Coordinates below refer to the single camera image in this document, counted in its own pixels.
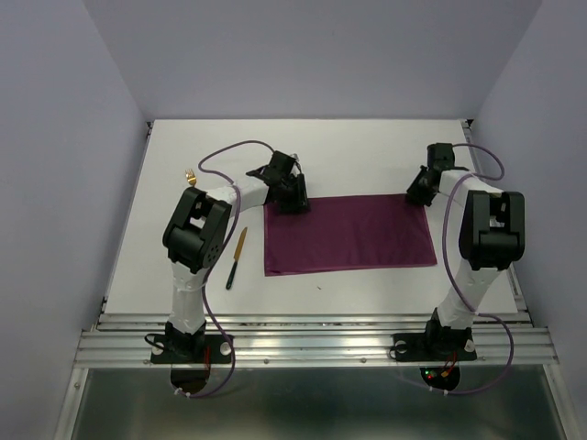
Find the purple cloth napkin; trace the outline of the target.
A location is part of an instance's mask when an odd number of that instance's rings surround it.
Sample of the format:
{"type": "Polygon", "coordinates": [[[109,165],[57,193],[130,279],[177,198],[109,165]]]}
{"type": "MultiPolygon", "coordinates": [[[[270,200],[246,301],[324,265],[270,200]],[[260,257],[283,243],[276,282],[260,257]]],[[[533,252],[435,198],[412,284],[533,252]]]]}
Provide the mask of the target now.
{"type": "Polygon", "coordinates": [[[425,209],[402,194],[322,197],[309,205],[304,214],[264,207],[267,277],[437,264],[425,209]]]}

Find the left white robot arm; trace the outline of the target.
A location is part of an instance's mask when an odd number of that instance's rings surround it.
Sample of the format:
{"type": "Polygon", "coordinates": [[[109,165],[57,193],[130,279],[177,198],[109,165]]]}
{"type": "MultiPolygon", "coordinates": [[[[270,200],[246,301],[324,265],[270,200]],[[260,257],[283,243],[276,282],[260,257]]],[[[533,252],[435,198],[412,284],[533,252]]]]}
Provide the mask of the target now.
{"type": "Polygon", "coordinates": [[[242,212],[267,204],[287,215],[309,211],[305,176],[295,154],[274,150],[267,164],[238,180],[207,169],[204,160],[198,169],[227,184],[203,191],[192,183],[164,230],[162,244],[172,264],[172,309],[164,333],[146,338],[153,363],[205,361],[214,344],[205,335],[205,288],[242,212]]]}

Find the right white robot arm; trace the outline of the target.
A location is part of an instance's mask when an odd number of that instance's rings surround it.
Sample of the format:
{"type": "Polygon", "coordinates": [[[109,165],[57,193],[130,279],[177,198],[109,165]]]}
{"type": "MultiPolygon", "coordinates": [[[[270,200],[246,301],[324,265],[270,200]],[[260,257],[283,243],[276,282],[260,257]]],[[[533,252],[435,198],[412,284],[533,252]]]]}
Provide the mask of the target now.
{"type": "Polygon", "coordinates": [[[430,206],[438,194],[447,208],[462,208],[458,271],[447,273],[449,292],[435,308],[421,334],[396,334],[395,357],[403,362],[473,361],[472,325],[481,302],[495,280],[526,248],[526,199],[520,192],[494,187],[494,177],[482,177],[456,164],[456,145],[427,147],[422,166],[407,190],[410,204],[430,206]]]}

